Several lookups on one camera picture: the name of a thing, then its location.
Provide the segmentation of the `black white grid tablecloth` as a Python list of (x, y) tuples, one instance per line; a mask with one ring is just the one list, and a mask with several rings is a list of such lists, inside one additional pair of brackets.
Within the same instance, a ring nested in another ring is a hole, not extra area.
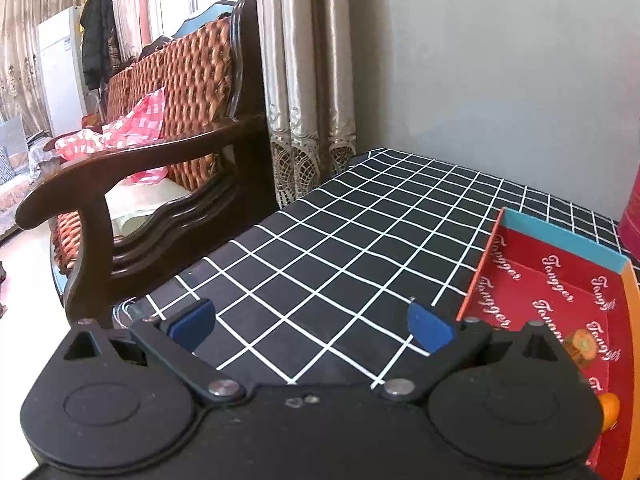
[(621, 252), (614, 220), (548, 193), (379, 148), (338, 177), (116, 307), (114, 323), (164, 320), (212, 300), (196, 355), (239, 382), (378, 385), (420, 364), (411, 298), (460, 307), (501, 208)]

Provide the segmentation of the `black hanging jacket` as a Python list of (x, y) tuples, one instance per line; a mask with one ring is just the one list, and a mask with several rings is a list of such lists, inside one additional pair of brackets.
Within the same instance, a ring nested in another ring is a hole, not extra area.
[(98, 90), (110, 80), (119, 64), (112, 0), (87, 0), (79, 23), (82, 34), (82, 73), (88, 90)]

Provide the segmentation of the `white refrigerator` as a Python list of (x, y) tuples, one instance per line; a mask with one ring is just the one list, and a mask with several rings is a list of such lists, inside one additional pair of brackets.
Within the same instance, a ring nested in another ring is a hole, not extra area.
[(87, 114), (79, 18), (78, 6), (70, 6), (37, 26), (40, 82), (52, 136), (79, 130)]

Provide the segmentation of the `dark wooden rattan sofa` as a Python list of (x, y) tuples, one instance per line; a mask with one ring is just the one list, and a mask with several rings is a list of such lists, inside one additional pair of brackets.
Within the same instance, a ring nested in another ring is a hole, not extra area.
[[(80, 246), (65, 285), (67, 321), (112, 326), (120, 302), (159, 288), (277, 208), (256, 0), (166, 44), (171, 99), (162, 136), (68, 162), (18, 206), (25, 230), (77, 212)], [(188, 196), (160, 206), (116, 240), (106, 193), (136, 172), (166, 167)]]

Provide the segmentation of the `brown orange fruit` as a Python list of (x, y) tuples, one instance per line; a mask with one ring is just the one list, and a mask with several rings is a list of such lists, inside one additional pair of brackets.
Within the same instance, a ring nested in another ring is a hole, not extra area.
[(569, 334), (563, 340), (562, 346), (580, 370), (590, 367), (598, 356), (596, 338), (583, 328)]

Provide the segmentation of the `red thermos flask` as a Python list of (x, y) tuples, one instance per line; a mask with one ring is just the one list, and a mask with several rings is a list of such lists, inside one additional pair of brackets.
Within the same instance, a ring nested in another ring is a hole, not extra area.
[(628, 252), (636, 260), (640, 260), (640, 168), (637, 170), (628, 203), (620, 218), (618, 234)]

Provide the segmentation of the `beige lace curtain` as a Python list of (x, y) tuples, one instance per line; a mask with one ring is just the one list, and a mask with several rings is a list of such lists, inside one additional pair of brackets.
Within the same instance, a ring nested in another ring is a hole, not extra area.
[(348, 0), (257, 0), (276, 197), (286, 206), (357, 151)]

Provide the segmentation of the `red cardboard box tray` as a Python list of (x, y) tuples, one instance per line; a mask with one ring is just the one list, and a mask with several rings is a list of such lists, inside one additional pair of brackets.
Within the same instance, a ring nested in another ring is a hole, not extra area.
[(582, 374), (595, 394), (620, 398), (620, 416), (587, 463), (603, 479), (638, 478), (639, 287), (627, 257), (503, 208), (458, 315), (503, 330), (540, 321), (560, 341), (592, 333), (598, 356)]

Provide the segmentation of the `orange fruits in box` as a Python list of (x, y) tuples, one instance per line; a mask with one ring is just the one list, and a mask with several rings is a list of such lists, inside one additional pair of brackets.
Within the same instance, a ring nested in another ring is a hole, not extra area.
[(603, 413), (601, 432), (604, 434), (617, 424), (618, 416), (620, 416), (620, 398), (615, 393), (607, 392), (599, 394), (598, 400)]

